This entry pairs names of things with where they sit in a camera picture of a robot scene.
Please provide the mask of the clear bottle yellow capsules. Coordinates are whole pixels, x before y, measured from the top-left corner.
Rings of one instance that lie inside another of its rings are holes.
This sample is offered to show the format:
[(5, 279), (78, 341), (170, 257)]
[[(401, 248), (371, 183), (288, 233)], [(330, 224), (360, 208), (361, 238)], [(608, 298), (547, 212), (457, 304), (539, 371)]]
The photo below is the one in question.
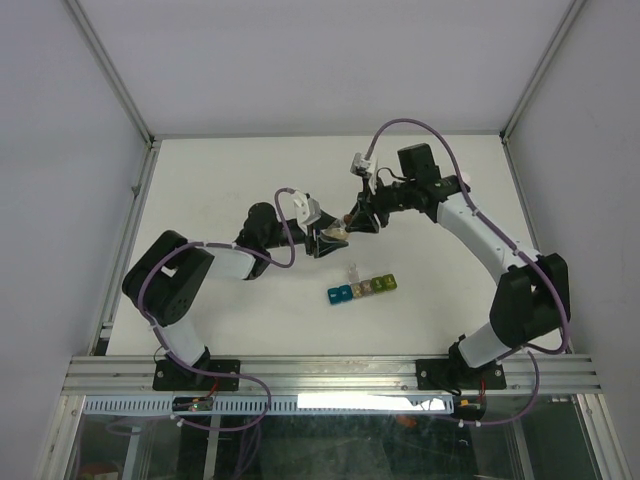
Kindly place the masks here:
[(321, 231), (322, 235), (336, 240), (336, 241), (346, 241), (349, 237), (349, 232), (346, 230), (346, 227), (343, 225), (330, 225), (326, 229)]

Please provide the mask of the weekly pill organizer strip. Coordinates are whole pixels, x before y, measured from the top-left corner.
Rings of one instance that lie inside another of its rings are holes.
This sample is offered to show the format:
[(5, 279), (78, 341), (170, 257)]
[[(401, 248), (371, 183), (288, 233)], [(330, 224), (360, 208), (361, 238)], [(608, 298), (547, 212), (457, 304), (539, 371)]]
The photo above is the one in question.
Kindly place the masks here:
[(398, 288), (397, 280), (392, 273), (365, 278), (360, 275), (355, 263), (347, 267), (346, 279), (347, 283), (327, 289), (326, 296), (330, 305), (365, 299), (393, 292)]

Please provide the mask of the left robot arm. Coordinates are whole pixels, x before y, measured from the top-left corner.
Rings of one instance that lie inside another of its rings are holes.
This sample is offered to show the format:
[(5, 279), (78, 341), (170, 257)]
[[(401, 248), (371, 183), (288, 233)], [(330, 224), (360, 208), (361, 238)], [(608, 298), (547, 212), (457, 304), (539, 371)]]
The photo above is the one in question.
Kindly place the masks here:
[(294, 261), (275, 260), (271, 252), (302, 245), (305, 253), (322, 258), (344, 248), (352, 217), (334, 217), (311, 197), (294, 192), (295, 215), (284, 217), (279, 204), (252, 205), (231, 244), (190, 241), (174, 230), (164, 231), (130, 268), (122, 293), (148, 321), (165, 358), (156, 369), (158, 390), (185, 390), (213, 386), (236, 387), (233, 371), (217, 366), (188, 316), (207, 280), (250, 281), (270, 267), (287, 269)]

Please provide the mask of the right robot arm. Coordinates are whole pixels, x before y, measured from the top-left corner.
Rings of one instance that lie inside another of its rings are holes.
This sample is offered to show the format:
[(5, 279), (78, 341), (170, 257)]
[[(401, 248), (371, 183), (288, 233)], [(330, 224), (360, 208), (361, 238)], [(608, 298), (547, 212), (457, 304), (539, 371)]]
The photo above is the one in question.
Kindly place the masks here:
[(479, 384), (483, 373), (516, 349), (570, 321), (569, 275), (558, 254), (543, 255), (499, 232), (456, 175), (444, 177), (429, 145), (399, 150), (402, 175), (385, 184), (375, 160), (358, 153), (350, 171), (362, 191), (350, 212), (349, 232), (376, 233), (395, 212), (415, 210), (453, 234), (496, 283), (486, 323), (449, 348), (446, 362), (427, 372), (429, 381), (455, 392)]

